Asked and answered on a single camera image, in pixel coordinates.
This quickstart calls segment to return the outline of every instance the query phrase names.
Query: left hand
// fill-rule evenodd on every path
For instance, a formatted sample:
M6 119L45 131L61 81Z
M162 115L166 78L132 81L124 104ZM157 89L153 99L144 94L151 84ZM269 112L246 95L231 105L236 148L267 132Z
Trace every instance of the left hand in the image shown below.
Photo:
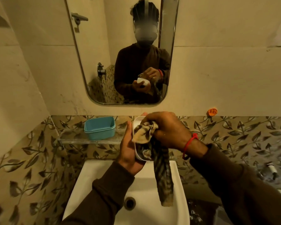
M117 162L128 170L132 175L136 175L144 167L146 162L135 159L134 143L132 142L132 123L127 122L127 128L123 140L120 145L120 155Z
M151 79L154 77L156 78L156 80L161 79L161 74L159 70L150 67L143 72L143 78L146 80L151 81Z

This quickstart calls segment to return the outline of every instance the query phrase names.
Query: patterned cloth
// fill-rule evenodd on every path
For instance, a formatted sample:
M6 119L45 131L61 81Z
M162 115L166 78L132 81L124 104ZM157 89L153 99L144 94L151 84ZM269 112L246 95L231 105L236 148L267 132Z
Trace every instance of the patterned cloth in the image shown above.
M173 206L174 183L169 161L169 149L161 145L153 136L158 129L156 122L146 122L138 125L132 139L136 143L136 151L144 160L154 161L154 174L157 182L157 190L161 205Z

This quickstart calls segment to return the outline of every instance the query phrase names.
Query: sink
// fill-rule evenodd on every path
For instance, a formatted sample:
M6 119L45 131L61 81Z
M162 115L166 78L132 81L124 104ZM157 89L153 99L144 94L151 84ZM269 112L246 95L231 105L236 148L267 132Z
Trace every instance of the sink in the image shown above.
M86 160L66 206L63 219L70 215L92 190L92 182L101 178L110 167L111 160ZM187 202L175 161L170 161L174 182L173 207L162 207L156 186L153 162L148 161L135 176L125 199L135 200L130 211L123 207L116 215L115 225L188 225Z

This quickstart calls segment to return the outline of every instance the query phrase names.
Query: door handle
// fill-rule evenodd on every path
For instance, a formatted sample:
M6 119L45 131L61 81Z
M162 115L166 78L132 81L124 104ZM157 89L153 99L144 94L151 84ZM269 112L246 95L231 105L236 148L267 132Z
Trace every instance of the door handle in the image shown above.
M82 15L79 15L78 13L71 13L71 16L74 17L75 23L77 26L80 24L80 21L88 21L88 18Z

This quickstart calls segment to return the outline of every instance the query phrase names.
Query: person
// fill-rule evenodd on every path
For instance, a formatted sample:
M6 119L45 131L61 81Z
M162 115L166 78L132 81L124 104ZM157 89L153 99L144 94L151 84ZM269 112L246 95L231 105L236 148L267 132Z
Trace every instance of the person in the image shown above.
M163 84L168 84L170 55L165 49L153 45L157 38L159 10L149 2L148 18L144 16L145 2L140 0L131 9L137 42L119 51L114 69L114 87L123 95L125 103L157 103L161 99ZM143 26L156 31L147 32ZM137 83L142 77L150 81L144 86Z
M174 113L151 113L143 120L146 121L157 122L159 129L154 132L154 137L169 148L183 151L192 137L191 132ZM134 176L144 166L144 163L135 160L131 140L132 125L129 121L117 161L113 162L101 179L93 182L93 190L78 208L64 219L62 225L114 223ZM205 145L197 139L188 145L186 154L191 157L190 164L221 198L233 224L281 225L281 193L258 179L249 166L230 161L215 145Z

